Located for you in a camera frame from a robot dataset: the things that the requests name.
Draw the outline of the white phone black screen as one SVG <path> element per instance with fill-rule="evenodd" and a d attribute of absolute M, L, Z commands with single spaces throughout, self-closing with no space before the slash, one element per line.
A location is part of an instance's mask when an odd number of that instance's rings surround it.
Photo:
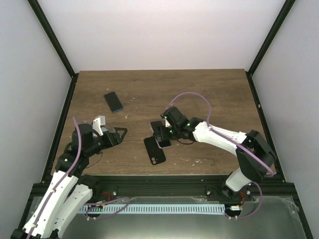
<path fill-rule="evenodd" d="M 154 127 L 155 127 L 156 125 L 163 125 L 163 126 L 164 126 L 164 124 L 163 124 L 161 121 L 152 121 L 152 122 L 150 122 L 150 125 L 151 125 L 151 128 L 152 128 L 152 131 L 153 131 L 153 132 L 154 132 Z M 159 148 L 166 148 L 166 147 L 170 147 L 170 146 L 171 146 L 170 137 L 169 137 L 169 135 L 167 134 L 167 128 L 165 128 L 165 133 L 164 133 L 164 135 L 165 135 L 165 141 L 164 141 L 164 142 L 158 143 L 157 140 L 156 140 L 156 142 L 157 142 Z"/>

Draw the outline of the small black phone case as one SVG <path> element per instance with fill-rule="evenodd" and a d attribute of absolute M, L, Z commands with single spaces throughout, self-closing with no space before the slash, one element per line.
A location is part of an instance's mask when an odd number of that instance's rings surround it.
<path fill-rule="evenodd" d="M 152 165 L 158 165 L 166 162 L 166 156 L 161 148 L 159 148 L 153 137 L 144 139 L 144 144 Z"/>

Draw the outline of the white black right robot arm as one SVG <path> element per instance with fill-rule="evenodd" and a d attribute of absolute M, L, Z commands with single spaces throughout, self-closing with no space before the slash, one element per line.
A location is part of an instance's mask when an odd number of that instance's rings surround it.
<path fill-rule="evenodd" d="M 185 139 L 210 144 L 236 156 L 239 167 L 230 173 L 220 190 L 224 199 L 232 201 L 248 184 L 274 176 L 271 167 L 277 156 L 258 131 L 235 132 L 203 119 L 188 119 L 177 107 L 168 108 L 161 118 L 150 123 L 159 148 L 170 146 L 173 140 Z"/>

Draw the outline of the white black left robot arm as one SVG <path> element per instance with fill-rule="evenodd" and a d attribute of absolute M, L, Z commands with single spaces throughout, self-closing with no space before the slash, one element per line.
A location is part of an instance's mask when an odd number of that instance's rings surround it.
<path fill-rule="evenodd" d="M 101 197 L 98 178 L 83 171 L 91 156 L 121 144 L 127 129 L 106 127 L 99 120 L 75 124 L 39 206 L 22 229 L 12 232 L 12 239 L 60 239 L 79 210 Z"/>

